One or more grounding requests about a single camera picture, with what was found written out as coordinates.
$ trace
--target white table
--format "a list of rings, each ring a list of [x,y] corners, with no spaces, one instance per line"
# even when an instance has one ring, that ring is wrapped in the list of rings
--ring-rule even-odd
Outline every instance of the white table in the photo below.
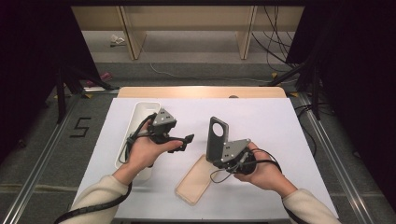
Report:
[[[230,176],[211,183],[195,206],[175,194],[175,187],[206,151],[209,120],[215,116],[230,126],[229,140],[250,138],[272,153],[283,174],[298,188],[310,190],[336,215],[328,191],[287,98],[160,99],[116,98],[108,111],[78,195],[103,175],[115,171],[115,160],[135,104],[159,102],[177,119],[171,136],[195,137],[184,152],[164,153],[156,160],[151,178],[133,186],[115,218],[159,221],[265,221],[289,218],[280,197],[272,191],[239,182]]]

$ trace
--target person's right hand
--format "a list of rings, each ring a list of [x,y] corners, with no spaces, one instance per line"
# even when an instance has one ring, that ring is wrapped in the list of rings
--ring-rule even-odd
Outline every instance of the person's right hand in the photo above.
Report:
[[[270,156],[266,152],[258,150],[258,147],[254,143],[249,143],[247,147],[253,151],[256,161],[271,160]],[[235,174],[234,176],[240,181],[249,182],[261,189],[274,190],[282,198],[297,190],[297,188],[282,175],[277,167],[269,162],[256,164],[256,169],[250,175]]]

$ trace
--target white sleeve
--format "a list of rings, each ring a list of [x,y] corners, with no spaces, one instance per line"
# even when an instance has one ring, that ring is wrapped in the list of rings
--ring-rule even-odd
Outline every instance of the white sleeve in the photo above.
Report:
[[[105,175],[98,183],[88,187],[76,199],[70,210],[81,207],[108,203],[121,195],[126,194],[128,186],[121,184],[113,175]],[[89,223],[110,223],[116,215],[118,207],[114,206],[106,210],[92,212],[77,217],[72,217],[62,222],[63,224],[89,224]]]
[[[298,189],[282,201],[292,223],[340,223],[332,211],[306,189]]]

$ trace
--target gray floor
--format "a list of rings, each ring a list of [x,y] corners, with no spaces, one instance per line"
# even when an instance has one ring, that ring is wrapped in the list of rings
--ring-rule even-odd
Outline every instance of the gray floor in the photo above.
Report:
[[[251,42],[247,60],[240,60],[234,33],[231,32],[149,32],[144,52],[136,61],[130,60],[125,47],[109,46],[110,36],[113,34],[122,37],[122,32],[84,33],[98,70],[101,73],[111,72],[114,78],[108,83],[114,86],[258,86],[272,79],[271,74],[274,70],[268,62],[275,69],[289,69],[273,57],[268,58],[267,62],[266,53],[254,40]],[[268,44],[262,33],[255,35],[262,43]],[[285,34],[282,38],[290,41]],[[274,44],[271,47],[277,55],[282,56],[278,48],[279,46]],[[282,84],[287,92],[293,91],[294,79],[295,77]],[[1,220],[5,218],[21,186],[29,178],[51,138],[52,131],[56,128],[57,105],[54,95],[55,93],[48,98],[48,108],[42,109],[30,132],[25,136],[27,147],[13,150],[0,165]],[[76,105],[64,125],[59,142],[54,146],[30,200],[24,207],[19,223],[52,223],[67,210],[84,176],[106,112],[116,96],[114,93],[96,93],[90,96],[91,98],[73,96],[67,100],[69,106],[72,102],[76,102]],[[302,103],[300,97],[290,97],[290,100],[294,106]],[[342,158],[354,186],[367,205],[373,223],[396,223],[394,211],[363,162],[352,154],[354,147],[332,109],[323,106],[320,111],[321,123]],[[80,118],[90,118],[80,123],[80,126],[89,127],[89,130],[85,137],[73,138],[72,135],[83,133],[82,130],[75,129]],[[340,221],[359,223],[310,120],[307,116],[302,116],[301,122],[315,137],[318,145],[315,160],[338,210]],[[307,141],[313,148],[314,144],[308,136]]]

